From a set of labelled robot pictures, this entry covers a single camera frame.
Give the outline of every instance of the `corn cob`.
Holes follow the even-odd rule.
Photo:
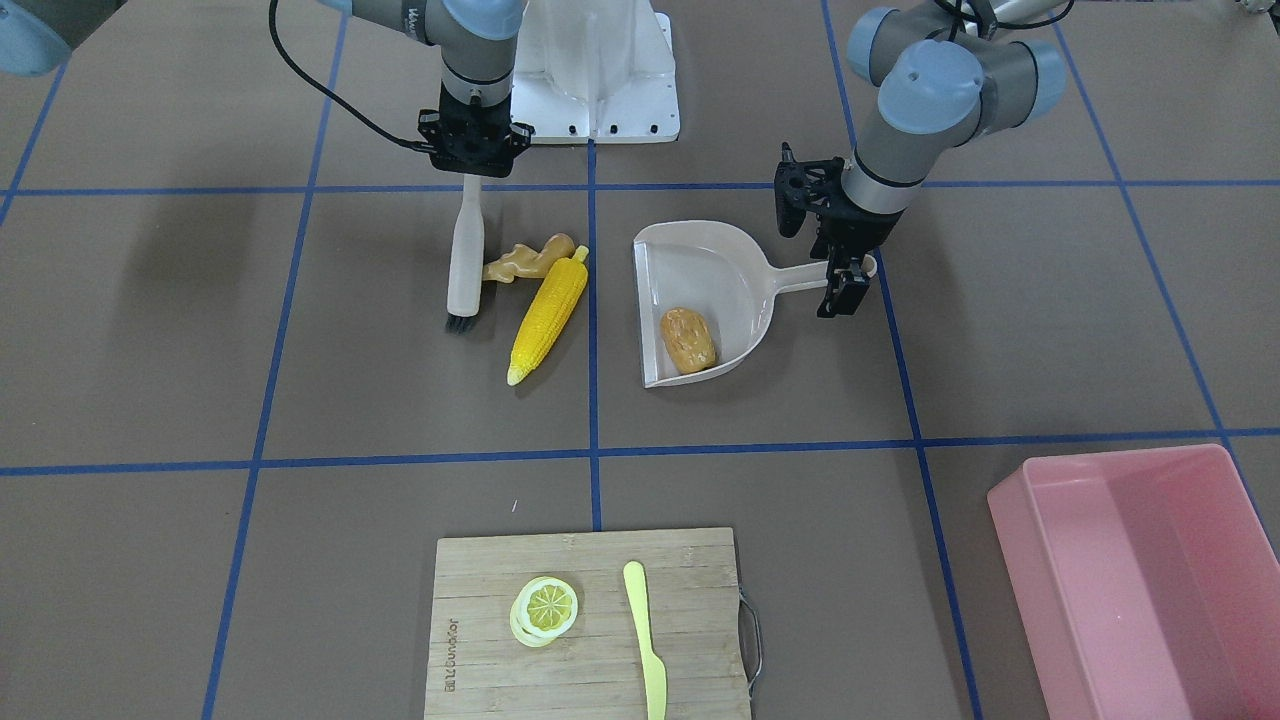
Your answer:
[[[579,246],[572,258],[561,258],[547,273],[547,279],[538,288],[532,305],[525,313],[511,346],[511,366],[507,368],[507,384],[513,386],[534,372],[564,329],[564,323],[577,306],[577,299],[586,287],[586,247]]]

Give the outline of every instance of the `lemon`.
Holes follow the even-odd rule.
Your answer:
[[[512,603],[511,606],[511,634],[516,635],[520,644],[526,647],[547,647],[556,641],[556,638],[535,638],[534,635],[526,633],[525,629],[520,626],[520,620],[516,618],[516,603]]]
[[[577,593],[559,578],[534,578],[511,606],[511,632],[530,647],[541,647],[561,637],[576,619]],[[530,644],[527,639],[547,642]]]

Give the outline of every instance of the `wooden cutting board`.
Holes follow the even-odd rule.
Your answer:
[[[649,579],[668,720],[750,720],[731,528],[444,538],[426,670],[426,720],[645,720],[644,676],[622,566]],[[552,644],[511,635],[529,580],[573,585],[579,615]]]

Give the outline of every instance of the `pink bin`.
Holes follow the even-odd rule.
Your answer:
[[[1280,564],[1224,448],[1032,457],[987,502],[1053,720],[1280,720]]]

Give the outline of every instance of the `yellow knife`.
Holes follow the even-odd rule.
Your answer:
[[[622,568],[622,580],[627,585],[627,603],[640,639],[640,666],[644,669],[644,696],[649,707],[649,720],[667,720],[667,666],[653,652],[649,634],[649,583],[644,565],[632,560]]]

